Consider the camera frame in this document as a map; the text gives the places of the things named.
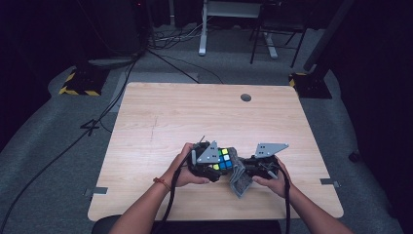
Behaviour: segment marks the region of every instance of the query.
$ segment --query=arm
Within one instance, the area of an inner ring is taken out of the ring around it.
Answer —
[[[289,178],[285,165],[280,160],[279,163]],[[281,173],[279,173],[279,179],[266,179],[260,176],[254,176],[252,179],[263,186],[268,186],[284,198],[284,179]],[[290,204],[306,223],[311,233],[353,233],[346,225],[311,201],[291,181],[290,185]]]
[[[160,177],[165,180],[169,187],[172,182],[173,173],[191,149],[192,144],[186,143],[182,148],[182,152],[176,156],[167,171]],[[209,182],[207,178],[194,176],[184,167],[179,175],[176,187],[181,187],[188,183],[202,184],[207,182]],[[162,183],[152,184],[152,186],[122,214],[109,233],[150,233],[156,213],[168,193],[169,189]]]

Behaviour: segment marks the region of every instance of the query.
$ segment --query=bracelet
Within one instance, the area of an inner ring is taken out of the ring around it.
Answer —
[[[169,185],[165,182],[165,180],[164,179],[162,179],[162,178],[158,178],[158,177],[154,177],[154,180],[153,180],[154,182],[160,182],[160,183],[162,183],[169,191],[170,191],[170,187],[169,187]]]

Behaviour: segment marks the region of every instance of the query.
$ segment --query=hand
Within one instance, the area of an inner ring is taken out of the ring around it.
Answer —
[[[192,143],[185,143],[185,145],[182,148],[182,151],[175,157],[175,159],[173,159],[167,171],[164,173],[164,175],[162,175],[162,178],[168,184],[171,184],[173,173],[176,171],[176,169],[178,169],[182,160],[185,159],[185,156],[191,152],[192,147]],[[203,184],[209,182],[208,178],[194,176],[191,172],[189,172],[188,168],[186,167],[186,162],[183,165],[184,167],[182,167],[181,169],[181,173],[176,183],[176,187],[182,187],[188,183]]]
[[[291,183],[291,179],[289,177],[288,171],[285,168],[285,164],[280,159],[277,159],[277,160],[279,161],[280,166],[282,167],[282,169],[285,171],[286,175],[288,176],[290,186],[292,187],[293,185]],[[274,179],[274,178],[267,179],[267,178],[263,178],[261,176],[255,175],[252,177],[252,180],[254,180],[260,185],[269,187],[274,193],[276,193],[282,198],[285,198],[285,180],[284,180],[284,176],[281,171],[279,171],[278,177],[279,177],[278,179]]]

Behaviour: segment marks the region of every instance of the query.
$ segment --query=table surface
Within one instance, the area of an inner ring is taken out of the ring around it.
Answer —
[[[241,100],[242,94],[251,101]],[[310,199],[335,217],[343,209],[331,184],[319,148],[298,96],[291,87],[129,83],[110,139],[89,218],[122,214],[161,176],[185,142],[216,140],[249,158],[257,143],[288,143],[277,156],[291,180]],[[169,195],[157,214],[165,213]],[[298,217],[291,210],[291,217]],[[229,176],[209,184],[176,189],[169,220],[285,218],[284,199],[252,183],[239,199]]]

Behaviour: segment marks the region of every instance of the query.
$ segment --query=chair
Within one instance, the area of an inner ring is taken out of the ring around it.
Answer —
[[[294,66],[297,59],[298,52],[301,48],[304,36],[307,31],[307,18],[311,14],[312,6],[305,4],[304,1],[293,0],[265,0],[260,7],[260,13],[258,16],[257,24],[249,36],[251,40],[254,36],[254,47],[252,49],[251,60],[252,64],[254,60],[255,50],[257,47],[258,37],[260,32],[266,32],[274,34],[286,34],[290,35],[289,39],[284,45],[259,45],[275,48],[285,48],[296,50],[294,59],[292,60],[291,68]],[[288,43],[296,33],[301,33],[301,38],[297,47],[288,47]]]

